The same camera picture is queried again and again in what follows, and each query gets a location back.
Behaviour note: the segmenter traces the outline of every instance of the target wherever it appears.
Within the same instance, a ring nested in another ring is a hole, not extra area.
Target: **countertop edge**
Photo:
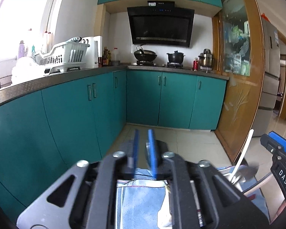
[[[167,67],[157,67],[157,66],[136,66],[136,65],[121,65],[121,66],[111,66],[103,68],[94,69],[82,69],[77,71],[65,72],[54,74],[50,76],[41,77],[38,79],[30,80],[24,83],[11,85],[0,89],[0,106],[15,100],[24,95],[37,92],[42,89],[49,88],[58,84],[66,83],[69,81],[91,77],[99,74],[105,74],[109,72],[119,71],[119,70],[150,70],[150,71],[163,71],[163,72],[173,72],[173,73],[183,73],[203,77],[211,77],[222,80],[229,80],[229,77],[220,76],[213,73],[205,73],[201,71],[192,71],[190,69],[174,69]]]

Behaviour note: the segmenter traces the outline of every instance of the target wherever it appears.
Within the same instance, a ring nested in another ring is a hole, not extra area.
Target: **black pot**
[[[142,48],[136,50],[133,54],[135,58],[139,61],[151,62],[154,61],[155,58],[157,57],[157,54],[155,52],[149,50],[143,50]]]
[[[169,63],[178,63],[182,64],[184,54],[182,52],[175,51],[174,53],[167,53],[168,55],[168,62]]]

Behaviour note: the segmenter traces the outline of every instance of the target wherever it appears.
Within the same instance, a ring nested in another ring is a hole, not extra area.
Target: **blue gripper pad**
[[[156,150],[155,150],[155,139],[154,139],[154,132],[152,129],[148,130],[148,141],[150,145],[150,170],[152,172],[152,176],[157,178],[157,166],[158,161],[156,157]]]
[[[278,142],[284,149],[284,152],[286,152],[286,139],[284,139],[282,136],[278,135],[276,132],[271,131],[268,133],[268,136]]]
[[[138,160],[138,146],[139,146],[139,130],[136,129],[134,131],[134,139],[133,139],[133,173],[136,170],[137,167],[137,160]]]

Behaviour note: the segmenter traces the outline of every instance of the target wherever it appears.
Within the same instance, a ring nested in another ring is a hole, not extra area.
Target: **metal handle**
[[[93,87],[93,98],[97,98],[97,95],[96,95],[96,84],[92,84],[92,87]]]
[[[88,101],[91,101],[91,85],[87,85],[88,87]]]

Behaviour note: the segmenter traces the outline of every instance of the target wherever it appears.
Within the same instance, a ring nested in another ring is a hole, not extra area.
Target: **red bottle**
[[[193,61],[193,71],[198,71],[198,59],[195,58],[195,60]]]

